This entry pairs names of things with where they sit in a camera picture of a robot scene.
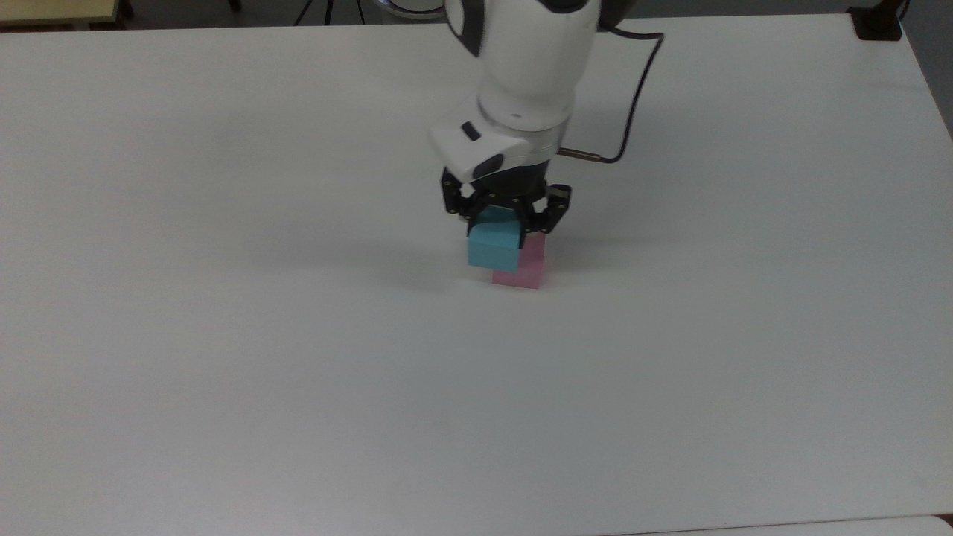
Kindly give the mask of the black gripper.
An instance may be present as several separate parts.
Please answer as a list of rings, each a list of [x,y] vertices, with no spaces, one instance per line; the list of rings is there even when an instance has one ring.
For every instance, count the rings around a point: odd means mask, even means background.
[[[573,190],[569,185],[547,184],[550,162],[504,169],[504,160],[501,155],[492,156],[473,169],[470,196],[464,196],[462,181],[443,167],[439,182],[444,211],[459,218],[466,225],[466,237],[470,237],[487,206],[515,207],[523,248],[530,235],[547,235],[557,228],[571,206]]]

